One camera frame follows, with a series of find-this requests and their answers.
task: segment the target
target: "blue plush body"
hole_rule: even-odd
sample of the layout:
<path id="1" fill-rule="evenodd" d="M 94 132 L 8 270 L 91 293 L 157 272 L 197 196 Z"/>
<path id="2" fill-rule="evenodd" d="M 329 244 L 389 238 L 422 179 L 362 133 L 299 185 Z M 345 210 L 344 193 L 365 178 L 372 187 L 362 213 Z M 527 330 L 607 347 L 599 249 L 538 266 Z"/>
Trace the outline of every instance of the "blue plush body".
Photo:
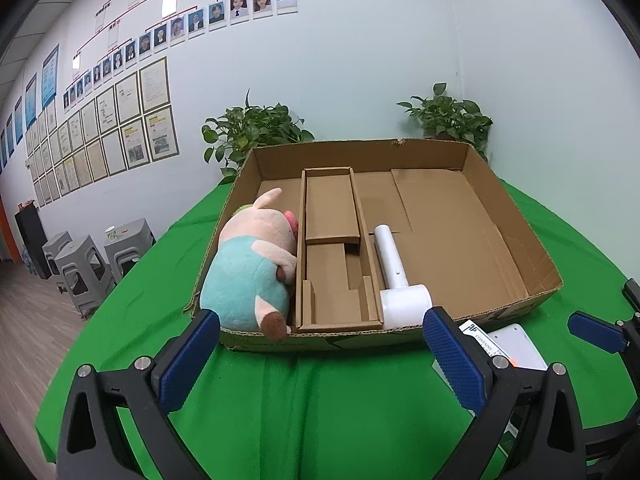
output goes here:
<path id="1" fill-rule="evenodd" d="M 204 280 L 200 307 L 215 311 L 224 328 L 259 332 L 256 296 L 285 317 L 289 311 L 289 294 L 276 280 L 276 264 L 251 248 L 257 239 L 238 236 L 220 245 Z"/>

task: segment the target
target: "wooden floor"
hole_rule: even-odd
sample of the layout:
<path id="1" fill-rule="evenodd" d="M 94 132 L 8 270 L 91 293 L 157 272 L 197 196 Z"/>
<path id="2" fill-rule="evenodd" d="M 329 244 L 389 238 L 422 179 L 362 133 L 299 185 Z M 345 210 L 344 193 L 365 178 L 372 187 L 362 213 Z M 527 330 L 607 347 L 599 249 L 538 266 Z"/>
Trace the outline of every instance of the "wooden floor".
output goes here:
<path id="1" fill-rule="evenodd" d="M 55 480 L 33 429 L 53 375 L 84 322 L 55 282 L 0 263 L 0 422 L 38 480 Z"/>

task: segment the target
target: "potted plant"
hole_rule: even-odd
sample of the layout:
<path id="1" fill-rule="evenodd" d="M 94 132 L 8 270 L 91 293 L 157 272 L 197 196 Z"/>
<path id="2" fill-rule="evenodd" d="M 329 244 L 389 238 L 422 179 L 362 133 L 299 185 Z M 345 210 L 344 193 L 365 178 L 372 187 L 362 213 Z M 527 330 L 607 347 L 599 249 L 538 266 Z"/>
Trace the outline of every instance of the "potted plant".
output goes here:
<path id="1" fill-rule="evenodd" d="M 202 127 L 205 142 L 219 144 L 205 150 L 204 160 L 208 163 L 212 156 L 218 162 L 225 159 L 220 184 L 233 182 L 252 148 L 314 140 L 310 131 L 300 129 L 305 124 L 304 119 L 294 121 L 289 109 L 280 103 L 275 106 L 251 106 L 248 91 L 244 107 L 227 108 L 224 115 L 217 119 L 209 118 L 205 123 Z"/>
<path id="2" fill-rule="evenodd" d="M 407 112 L 420 123 L 426 139 L 453 139 L 471 144 L 476 152 L 486 160 L 486 144 L 489 127 L 494 123 L 491 118 L 482 115 L 480 107 L 467 99 L 457 101 L 445 95 L 446 83 L 433 85 L 433 98 L 423 99 L 414 107 L 409 102 L 397 103 L 407 108 Z"/>

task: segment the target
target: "blue poster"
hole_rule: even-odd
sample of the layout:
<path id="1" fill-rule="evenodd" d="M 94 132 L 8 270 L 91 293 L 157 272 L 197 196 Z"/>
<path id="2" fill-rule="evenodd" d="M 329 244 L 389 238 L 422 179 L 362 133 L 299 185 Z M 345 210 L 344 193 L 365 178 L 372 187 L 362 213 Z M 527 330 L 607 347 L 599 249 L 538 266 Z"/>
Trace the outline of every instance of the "blue poster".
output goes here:
<path id="1" fill-rule="evenodd" d="M 53 101 L 58 87 L 58 50 L 60 45 L 51 51 L 42 64 L 42 109 Z"/>
<path id="2" fill-rule="evenodd" d="M 14 154 L 14 118 L 9 116 L 6 122 L 6 146 L 9 149 L 9 156 Z"/>
<path id="3" fill-rule="evenodd" d="M 36 121 L 36 78 L 38 74 L 34 74 L 31 81 L 27 83 L 24 90 L 24 120 L 27 123 L 27 129 Z"/>
<path id="4" fill-rule="evenodd" d="M 0 150 L 2 150 L 2 167 L 4 168 L 6 166 L 6 142 L 4 140 L 4 130 L 2 130 L 2 133 L 0 134 Z"/>
<path id="5" fill-rule="evenodd" d="M 22 98 L 18 99 L 18 102 L 14 106 L 14 125 L 15 125 L 15 145 L 20 144 L 22 136 L 24 135 L 24 128 L 22 127 Z"/>

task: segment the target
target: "blue gripper pad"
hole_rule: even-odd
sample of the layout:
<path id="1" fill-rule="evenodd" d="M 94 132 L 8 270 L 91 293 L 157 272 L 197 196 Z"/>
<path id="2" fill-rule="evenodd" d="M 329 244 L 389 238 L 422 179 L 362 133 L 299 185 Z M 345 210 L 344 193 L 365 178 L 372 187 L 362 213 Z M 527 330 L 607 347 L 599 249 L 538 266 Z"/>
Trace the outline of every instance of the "blue gripper pad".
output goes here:
<path id="1" fill-rule="evenodd" d="M 172 345 L 165 364 L 160 360 L 158 406 L 165 414 L 180 410 L 220 338 L 220 318 L 212 310 L 201 310 Z"/>
<path id="2" fill-rule="evenodd" d="M 424 315 L 422 336 L 436 357 L 460 405 L 479 415 L 486 402 L 484 377 L 436 309 L 437 307 L 430 308 Z"/>
<path id="3" fill-rule="evenodd" d="M 623 352 L 626 349 L 627 341 L 619 326 L 585 314 L 580 310 L 569 316 L 566 325 L 571 334 L 610 354 Z"/>

